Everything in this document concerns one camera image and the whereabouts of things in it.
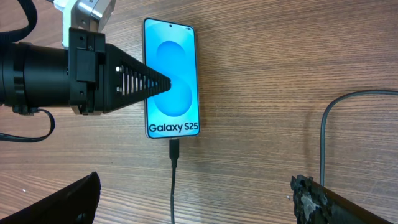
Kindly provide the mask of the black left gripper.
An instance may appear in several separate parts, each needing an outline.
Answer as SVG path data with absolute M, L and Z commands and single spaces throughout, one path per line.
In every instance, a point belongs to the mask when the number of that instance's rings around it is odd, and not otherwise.
M 171 89 L 170 78 L 105 44 L 104 34 L 78 28 L 69 29 L 68 74 L 77 115 L 110 113 Z

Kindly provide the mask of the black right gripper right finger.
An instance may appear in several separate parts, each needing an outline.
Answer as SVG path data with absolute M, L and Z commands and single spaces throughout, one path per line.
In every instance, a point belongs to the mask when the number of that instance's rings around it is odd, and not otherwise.
M 392 224 L 313 181 L 292 177 L 294 215 L 297 224 Z

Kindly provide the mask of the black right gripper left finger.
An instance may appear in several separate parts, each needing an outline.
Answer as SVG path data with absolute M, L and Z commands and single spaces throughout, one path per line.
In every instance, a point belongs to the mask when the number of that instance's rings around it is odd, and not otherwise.
M 1 223 L 92 224 L 100 192 L 99 175 L 92 172 L 31 206 L 2 218 Z

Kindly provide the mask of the Galaxy smartphone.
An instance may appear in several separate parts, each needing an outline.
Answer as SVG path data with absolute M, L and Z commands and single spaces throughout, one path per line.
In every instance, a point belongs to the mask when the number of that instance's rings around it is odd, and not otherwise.
M 145 64 L 171 80 L 170 90 L 145 103 L 148 138 L 200 133 L 196 36 L 193 27 L 160 19 L 143 22 Z

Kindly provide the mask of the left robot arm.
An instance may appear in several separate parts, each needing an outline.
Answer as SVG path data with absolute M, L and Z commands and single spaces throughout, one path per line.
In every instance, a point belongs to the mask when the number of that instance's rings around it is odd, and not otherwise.
M 104 34 L 71 28 L 69 36 L 66 50 L 1 47 L 1 103 L 23 115 L 64 106 L 101 115 L 170 90 L 170 78 L 106 43 Z

